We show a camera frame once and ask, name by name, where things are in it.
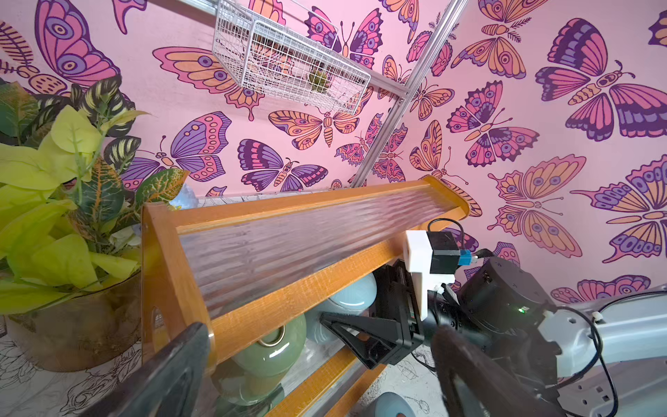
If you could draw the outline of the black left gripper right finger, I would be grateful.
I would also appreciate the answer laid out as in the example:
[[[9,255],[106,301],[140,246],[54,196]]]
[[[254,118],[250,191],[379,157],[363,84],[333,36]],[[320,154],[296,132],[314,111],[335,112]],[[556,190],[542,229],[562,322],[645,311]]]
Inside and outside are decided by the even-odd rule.
[[[436,330],[431,351],[450,416],[560,415],[453,328]]]

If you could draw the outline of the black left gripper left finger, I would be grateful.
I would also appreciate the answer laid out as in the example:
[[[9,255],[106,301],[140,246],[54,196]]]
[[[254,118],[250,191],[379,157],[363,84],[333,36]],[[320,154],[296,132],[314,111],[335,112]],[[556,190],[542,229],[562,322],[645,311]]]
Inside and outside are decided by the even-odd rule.
[[[83,415],[190,416],[208,354],[208,328],[191,324]]]

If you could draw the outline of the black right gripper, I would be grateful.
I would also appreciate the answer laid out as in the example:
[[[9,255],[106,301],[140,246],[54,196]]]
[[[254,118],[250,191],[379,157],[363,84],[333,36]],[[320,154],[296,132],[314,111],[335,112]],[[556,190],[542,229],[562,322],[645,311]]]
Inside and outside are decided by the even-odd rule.
[[[418,306],[420,294],[403,260],[376,269],[373,317],[323,313],[321,325],[336,335],[369,370],[397,365],[418,347],[430,348],[439,326],[436,291]]]

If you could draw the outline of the blue canister shelf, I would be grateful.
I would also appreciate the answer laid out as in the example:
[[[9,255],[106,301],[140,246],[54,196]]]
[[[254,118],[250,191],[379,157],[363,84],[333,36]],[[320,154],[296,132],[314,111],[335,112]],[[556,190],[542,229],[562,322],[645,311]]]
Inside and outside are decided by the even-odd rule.
[[[393,392],[385,392],[365,407],[360,416],[415,417],[416,413],[402,396]]]
[[[337,337],[320,322],[323,313],[351,314],[359,316],[368,310],[377,297],[377,282],[373,273],[350,284],[305,313],[307,339],[317,344],[327,344]]]

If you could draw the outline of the green canister shelf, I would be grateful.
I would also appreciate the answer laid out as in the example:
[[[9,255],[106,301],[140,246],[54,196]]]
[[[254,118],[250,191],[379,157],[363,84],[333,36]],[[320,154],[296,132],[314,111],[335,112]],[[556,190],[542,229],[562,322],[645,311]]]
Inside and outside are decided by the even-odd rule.
[[[252,406],[265,400],[297,363],[307,339],[303,314],[219,364],[211,380],[222,399]]]

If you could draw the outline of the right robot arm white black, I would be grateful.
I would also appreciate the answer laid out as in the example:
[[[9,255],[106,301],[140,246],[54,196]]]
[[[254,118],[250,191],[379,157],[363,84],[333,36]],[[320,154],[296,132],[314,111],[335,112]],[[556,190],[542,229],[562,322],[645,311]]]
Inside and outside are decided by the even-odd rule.
[[[380,268],[367,316],[321,325],[367,368],[427,346],[451,416],[663,416],[666,292],[558,305],[514,262],[489,258],[458,290]]]

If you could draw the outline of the wooden three-tier shelf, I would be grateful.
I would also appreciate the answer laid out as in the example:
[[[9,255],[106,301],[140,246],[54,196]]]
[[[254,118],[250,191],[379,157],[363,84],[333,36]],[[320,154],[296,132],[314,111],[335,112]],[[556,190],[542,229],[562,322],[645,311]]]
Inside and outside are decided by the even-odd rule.
[[[428,177],[193,210],[142,210],[142,354],[204,326],[206,371],[402,254],[469,203]]]

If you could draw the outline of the glass vase with green plant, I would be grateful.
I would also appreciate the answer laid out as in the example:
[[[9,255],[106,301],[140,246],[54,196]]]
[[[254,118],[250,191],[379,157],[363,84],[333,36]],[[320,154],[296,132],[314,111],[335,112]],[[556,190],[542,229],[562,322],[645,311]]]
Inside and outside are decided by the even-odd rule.
[[[140,332],[139,224],[188,177],[135,178],[140,111],[112,76],[67,97],[1,86],[1,316],[30,364],[94,368]]]

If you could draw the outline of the small green succulent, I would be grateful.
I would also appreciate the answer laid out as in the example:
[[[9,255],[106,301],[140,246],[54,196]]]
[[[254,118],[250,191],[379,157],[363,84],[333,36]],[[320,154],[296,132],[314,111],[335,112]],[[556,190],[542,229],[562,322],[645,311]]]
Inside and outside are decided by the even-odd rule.
[[[309,88],[314,93],[327,94],[333,83],[334,76],[324,69],[311,69],[307,81]]]

